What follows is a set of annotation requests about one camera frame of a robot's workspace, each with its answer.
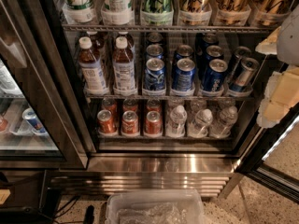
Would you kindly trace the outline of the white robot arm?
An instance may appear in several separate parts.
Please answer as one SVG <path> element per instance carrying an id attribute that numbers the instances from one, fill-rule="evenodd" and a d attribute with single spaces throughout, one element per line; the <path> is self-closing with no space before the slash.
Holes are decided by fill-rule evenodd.
<path id="1" fill-rule="evenodd" d="M 255 50 L 265 55 L 276 55 L 289 66 L 282 73 L 272 73 L 258 110 L 258 125 L 272 128 L 299 103 L 299 7 Z"/>

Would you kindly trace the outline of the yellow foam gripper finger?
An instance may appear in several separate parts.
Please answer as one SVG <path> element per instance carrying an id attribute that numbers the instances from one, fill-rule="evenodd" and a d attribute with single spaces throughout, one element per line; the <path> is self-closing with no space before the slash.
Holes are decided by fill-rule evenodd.
<path id="1" fill-rule="evenodd" d="M 280 29 L 281 27 L 278 27 L 275 31 L 273 31 L 265 40 L 256 46 L 255 50 L 264 55 L 276 55 Z"/>
<path id="2" fill-rule="evenodd" d="M 299 67 L 291 65 L 282 73 L 274 72 L 268 79 L 258 109 L 257 124 L 262 128 L 273 128 L 298 102 Z"/>

